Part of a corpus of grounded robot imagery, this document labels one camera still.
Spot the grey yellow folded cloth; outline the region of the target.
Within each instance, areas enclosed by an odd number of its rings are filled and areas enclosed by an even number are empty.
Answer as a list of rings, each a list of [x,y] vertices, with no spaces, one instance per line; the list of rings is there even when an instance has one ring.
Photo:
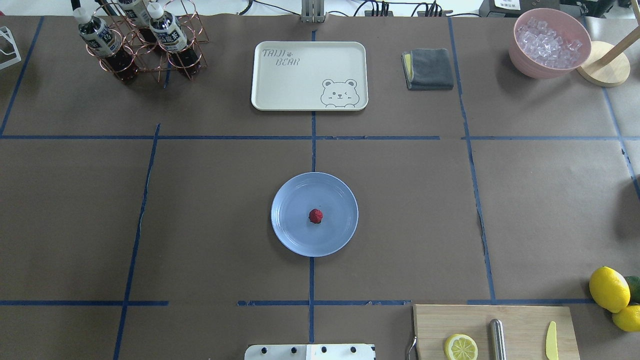
[[[407,89],[450,91],[454,87],[450,53],[446,48],[414,48],[401,55]]]

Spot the steel cylinder black cap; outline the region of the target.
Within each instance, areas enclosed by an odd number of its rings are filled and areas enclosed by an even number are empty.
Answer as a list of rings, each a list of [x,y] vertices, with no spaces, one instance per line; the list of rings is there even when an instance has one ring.
[[[500,319],[489,322],[491,346],[494,360],[507,360],[505,326]]]

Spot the tea bottle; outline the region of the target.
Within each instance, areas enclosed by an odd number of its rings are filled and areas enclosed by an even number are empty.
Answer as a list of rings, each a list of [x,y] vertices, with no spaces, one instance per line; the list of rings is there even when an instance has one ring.
[[[201,68],[201,60],[178,18],[157,2],[149,2],[146,9],[151,32],[167,52],[169,63],[183,75],[195,76]]]
[[[98,57],[100,63],[122,82],[133,81],[138,67],[132,54],[122,44],[122,36],[109,27],[106,21],[84,7],[73,10],[78,34],[88,51]]]
[[[149,27],[151,16],[147,11],[147,3],[144,0],[117,0],[116,2],[128,22],[135,28],[134,38],[137,38],[141,45],[146,45],[162,55],[163,50],[158,45],[158,39]]]

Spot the cream bear tray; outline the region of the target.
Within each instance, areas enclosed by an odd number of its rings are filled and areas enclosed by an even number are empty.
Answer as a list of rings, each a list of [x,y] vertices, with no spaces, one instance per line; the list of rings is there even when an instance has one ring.
[[[361,111],[367,55],[356,41],[263,41],[254,48],[251,103],[260,111]]]

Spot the lower yellow lemon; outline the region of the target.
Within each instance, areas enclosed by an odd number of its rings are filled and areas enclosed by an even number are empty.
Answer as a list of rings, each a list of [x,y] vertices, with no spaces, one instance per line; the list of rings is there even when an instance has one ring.
[[[640,305],[628,305],[617,313],[612,313],[612,322],[624,332],[640,332]]]

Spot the right tea bottle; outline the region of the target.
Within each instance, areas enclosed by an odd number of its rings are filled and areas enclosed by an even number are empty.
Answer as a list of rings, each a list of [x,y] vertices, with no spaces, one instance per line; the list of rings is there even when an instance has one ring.
[[[146,9],[151,32],[167,52],[169,63],[183,75],[195,76],[201,68],[201,60],[178,18],[157,2],[149,2]]]

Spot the red strawberry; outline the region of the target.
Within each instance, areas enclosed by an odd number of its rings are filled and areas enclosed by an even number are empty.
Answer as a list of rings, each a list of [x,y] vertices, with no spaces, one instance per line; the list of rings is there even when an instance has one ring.
[[[322,210],[313,208],[308,214],[308,219],[312,224],[321,224],[323,220]]]

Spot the upper yellow lemon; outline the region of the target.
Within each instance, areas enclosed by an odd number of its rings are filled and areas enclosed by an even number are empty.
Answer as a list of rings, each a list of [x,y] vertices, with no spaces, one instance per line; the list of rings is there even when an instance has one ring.
[[[601,266],[591,274],[589,292],[595,303],[610,313],[619,313],[631,301],[631,290],[626,279],[608,266]]]

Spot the yellow lemon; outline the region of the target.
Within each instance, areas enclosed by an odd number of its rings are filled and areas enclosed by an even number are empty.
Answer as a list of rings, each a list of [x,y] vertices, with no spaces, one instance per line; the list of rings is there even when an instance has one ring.
[[[624,332],[640,332],[640,305],[628,305],[617,313],[612,313],[612,322]]]
[[[591,274],[589,292],[595,303],[610,313],[619,313],[631,301],[631,290],[626,279],[608,266],[601,266]]]

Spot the wooden stand base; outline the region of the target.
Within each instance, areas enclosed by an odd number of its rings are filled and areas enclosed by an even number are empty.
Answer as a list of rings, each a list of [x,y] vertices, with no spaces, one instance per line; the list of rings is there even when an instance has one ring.
[[[631,65],[624,50],[640,38],[640,27],[636,27],[620,42],[613,45],[605,41],[592,41],[590,55],[577,71],[588,82],[601,87],[616,87],[628,79]]]

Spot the bottom tea bottle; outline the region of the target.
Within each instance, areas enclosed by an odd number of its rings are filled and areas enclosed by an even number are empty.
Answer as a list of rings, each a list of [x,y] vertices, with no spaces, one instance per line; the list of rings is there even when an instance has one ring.
[[[141,45],[146,45],[162,55],[163,50],[158,45],[158,39],[149,27],[151,16],[147,11],[147,3],[144,0],[117,0],[116,2],[128,22],[135,28],[134,38],[137,38]]]

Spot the pink bowl of ice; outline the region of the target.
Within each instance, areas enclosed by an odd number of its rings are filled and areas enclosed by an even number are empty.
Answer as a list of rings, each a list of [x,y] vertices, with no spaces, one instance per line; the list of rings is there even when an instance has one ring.
[[[533,79],[553,79],[582,66],[592,41],[578,19],[563,11],[540,7],[516,20],[509,46],[512,64]]]

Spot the blue round plate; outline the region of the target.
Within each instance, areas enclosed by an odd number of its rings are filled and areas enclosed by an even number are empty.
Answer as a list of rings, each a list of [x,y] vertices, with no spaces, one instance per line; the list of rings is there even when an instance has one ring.
[[[322,257],[341,250],[354,236],[359,207],[345,182],[323,172],[307,172],[285,182],[270,207],[279,241],[301,256]]]

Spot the left tea bottle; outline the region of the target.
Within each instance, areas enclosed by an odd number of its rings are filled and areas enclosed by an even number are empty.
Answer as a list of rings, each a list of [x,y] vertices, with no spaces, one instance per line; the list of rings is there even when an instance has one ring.
[[[98,57],[100,63],[122,82],[133,81],[138,67],[132,54],[122,44],[122,36],[109,27],[106,21],[84,7],[73,10],[78,34],[88,51]]]

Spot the yellow plastic knife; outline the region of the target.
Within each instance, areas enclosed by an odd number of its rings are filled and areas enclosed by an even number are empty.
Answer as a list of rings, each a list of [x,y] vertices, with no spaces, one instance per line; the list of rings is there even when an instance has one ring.
[[[545,356],[547,360],[558,360],[558,338],[557,338],[557,323],[550,321],[545,335]]]

